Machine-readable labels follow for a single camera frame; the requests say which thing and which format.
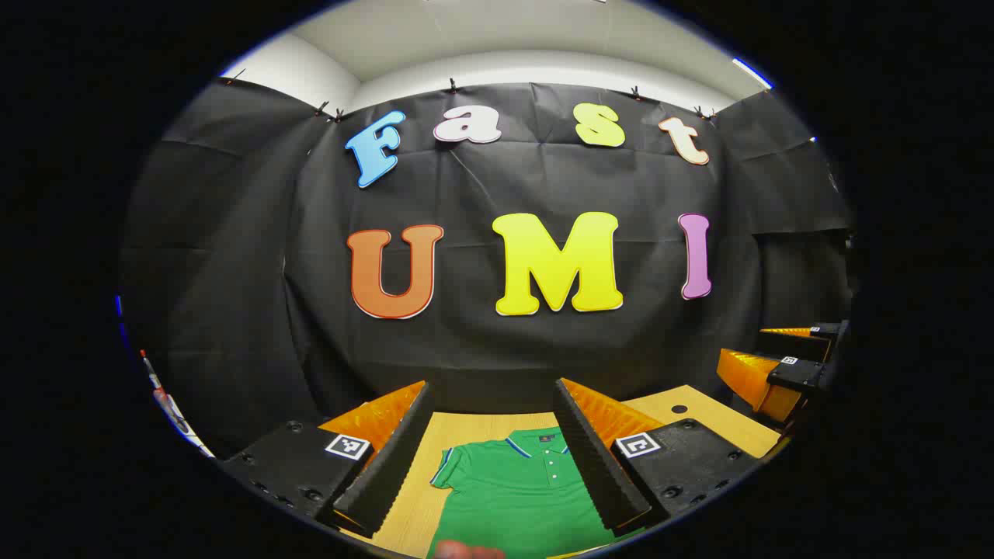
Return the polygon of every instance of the shirt collar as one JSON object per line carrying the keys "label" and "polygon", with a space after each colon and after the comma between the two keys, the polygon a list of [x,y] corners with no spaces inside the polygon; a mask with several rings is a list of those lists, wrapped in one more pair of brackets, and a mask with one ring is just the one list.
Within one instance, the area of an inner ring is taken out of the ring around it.
{"label": "shirt collar", "polygon": [[[539,443],[539,437],[543,435],[555,435],[549,446]],[[559,427],[549,427],[546,429],[531,429],[527,431],[515,431],[504,440],[522,458],[529,459],[539,454],[542,450],[548,450],[561,455],[568,454],[570,447],[563,440],[563,431]]]}

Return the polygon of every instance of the blue collar stripe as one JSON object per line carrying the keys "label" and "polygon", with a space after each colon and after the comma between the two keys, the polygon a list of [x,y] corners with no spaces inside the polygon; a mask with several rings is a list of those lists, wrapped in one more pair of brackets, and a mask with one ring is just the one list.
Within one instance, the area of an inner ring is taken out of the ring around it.
{"label": "blue collar stripe", "polygon": [[452,449],[449,449],[448,452],[445,453],[445,460],[441,461],[441,466],[438,467],[438,471],[435,472],[435,475],[431,478],[431,481],[429,481],[428,483],[434,483],[434,481],[438,479],[438,475],[441,473],[443,469],[445,469],[445,465],[448,464],[448,459],[451,456],[452,456]]}
{"label": "blue collar stripe", "polygon": [[521,447],[515,445],[514,441],[511,441],[510,437],[508,437],[507,439],[505,439],[505,441],[507,441],[508,445],[511,445],[511,447],[513,447],[515,451],[518,451],[519,453],[521,453],[521,456],[525,457],[526,459],[529,459],[529,458],[532,457],[532,455],[530,455],[530,454],[526,453],[525,451],[523,451],[521,449]]}

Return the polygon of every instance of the hand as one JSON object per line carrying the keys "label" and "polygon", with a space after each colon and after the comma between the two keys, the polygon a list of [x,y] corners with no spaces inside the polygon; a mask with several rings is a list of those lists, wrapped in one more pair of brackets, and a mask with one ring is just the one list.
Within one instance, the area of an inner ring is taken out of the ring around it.
{"label": "hand", "polygon": [[504,552],[499,549],[469,547],[453,540],[442,540],[435,546],[432,559],[504,559]]}

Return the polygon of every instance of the white wall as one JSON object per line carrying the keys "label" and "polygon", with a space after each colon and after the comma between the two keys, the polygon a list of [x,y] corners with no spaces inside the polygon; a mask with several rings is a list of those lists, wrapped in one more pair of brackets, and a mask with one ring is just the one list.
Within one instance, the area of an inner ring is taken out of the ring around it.
{"label": "white wall", "polygon": [[564,51],[500,51],[464,55],[414,66],[363,82],[346,112],[385,100],[459,86],[540,83],[589,86],[646,97],[686,109],[721,110],[735,99],[697,82],[656,68],[619,59]]}
{"label": "white wall", "polygon": [[296,97],[324,111],[348,110],[359,80],[338,62],[295,35],[285,33],[262,44],[232,64],[221,76],[231,78],[242,69],[240,81],[252,82]]}

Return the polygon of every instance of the green polo shirt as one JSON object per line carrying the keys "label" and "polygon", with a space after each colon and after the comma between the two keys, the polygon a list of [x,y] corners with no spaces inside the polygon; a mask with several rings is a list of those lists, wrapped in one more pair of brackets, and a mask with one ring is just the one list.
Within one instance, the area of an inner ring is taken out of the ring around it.
{"label": "green polo shirt", "polygon": [[638,533],[615,537],[604,528],[558,427],[445,450],[430,483],[452,493],[428,558],[444,539],[542,559]]}

